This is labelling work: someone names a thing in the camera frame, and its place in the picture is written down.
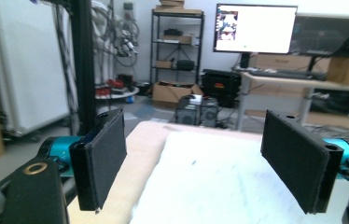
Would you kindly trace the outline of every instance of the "red object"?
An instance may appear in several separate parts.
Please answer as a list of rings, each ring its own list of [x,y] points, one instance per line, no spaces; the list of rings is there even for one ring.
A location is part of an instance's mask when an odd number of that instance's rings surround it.
[[[123,81],[121,81],[119,79],[116,79],[116,80],[108,79],[107,85],[109,85],[111,87],[118,88],[118,89],[122,89],[125,87],[125,84],[123,83]]]
[[[98,96],[107,96],[110,94],[110,89],[105,87],[105,88],[99,88],[99,89],[96,89],[96,95]]]

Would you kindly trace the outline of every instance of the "black box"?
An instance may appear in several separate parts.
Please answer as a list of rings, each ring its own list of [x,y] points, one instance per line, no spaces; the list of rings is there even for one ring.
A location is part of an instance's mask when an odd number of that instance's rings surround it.
[[[220,106],[233,107],[242,84],[241,76],[237,73],[212,69],[203,71],[205,73],[202,75],[203,93],[216,98]]]
[[[237,73],[203,69],[202,86],[207,91],[229,92],[238,95],[239,87],[242,84],[241,76]]]

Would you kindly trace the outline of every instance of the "keyboard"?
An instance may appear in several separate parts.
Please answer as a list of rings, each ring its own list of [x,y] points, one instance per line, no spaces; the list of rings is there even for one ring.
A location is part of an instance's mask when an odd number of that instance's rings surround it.
[[[296,70],[257,70],[250,71],[251,75],[256,77],[282,77],[282,78],[292,78],[292,79],[303,79],[303,80],[319,80],[326,81],[325,73],[318,72],[308,72],[308,71],[296,71]]]

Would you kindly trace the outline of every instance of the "monitor screen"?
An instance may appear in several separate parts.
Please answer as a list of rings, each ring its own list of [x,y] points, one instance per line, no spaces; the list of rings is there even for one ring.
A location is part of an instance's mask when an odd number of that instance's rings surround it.
[[[349,38],[349,18],[297,15],[291,54],[328,57]]]
[[[216,5],[214,51],[288,53],[297,7]]]

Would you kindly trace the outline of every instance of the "table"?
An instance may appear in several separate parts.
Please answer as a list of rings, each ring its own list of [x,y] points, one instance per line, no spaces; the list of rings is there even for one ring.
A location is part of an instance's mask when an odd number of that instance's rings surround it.
[[[244,112],[246,109],[252,110],[278,110],[285,112],[292,108],[297,107],[298,112],[300,112],[300,123],[305,123],[309,109],[311,107],[312,99],[314,97],[314,89],[324,89],[333,91],[349,91],[349,85],[343,85],[330,81],[317,81],[317,80],[303,80],[303,79],[292,79],[292,78],[281,78],[281,77],[256,77],[247,72],[242,72],[242,87],[239,99],[238,108],[238,119],[236,129],[241,131],[244,122]],[[273,85],[273,86],[290,86],[299,87],[305,89],[303,97],[279,97],[279,96],[267,96],[267,95],[257,95],[250,94],[251,83],[256,85]],[[276,104],[272,105],[273,100],[277,98],[286,99],[286,104]]]
[[[108,95],[95,95],[95,98],[98,100],[110,100],[110,99],[120,99],[133,96],[139,92],[139,88],[133,87],[133,91],[125,91],[123,94],[108,94]]]
[[[182,131],[243,138],[258,143],[262,140],[262,135],[254,133],[153,121],[141,122],[126,139],[128,156],[119,170],[101,213],[95,215],[94,212],[79,211],[78,201],[75,198],[68,206],[71,223],[129,223],[133,207],[137,204],[157,164],[166,138],[172,132]],[[341,216],[349,199],[349,182],[343,180],[336,183],[332,195],[328,209],[337,211],[337,217]],[[315,218],[319,219],[322,216],[324,214],[318,214]]]

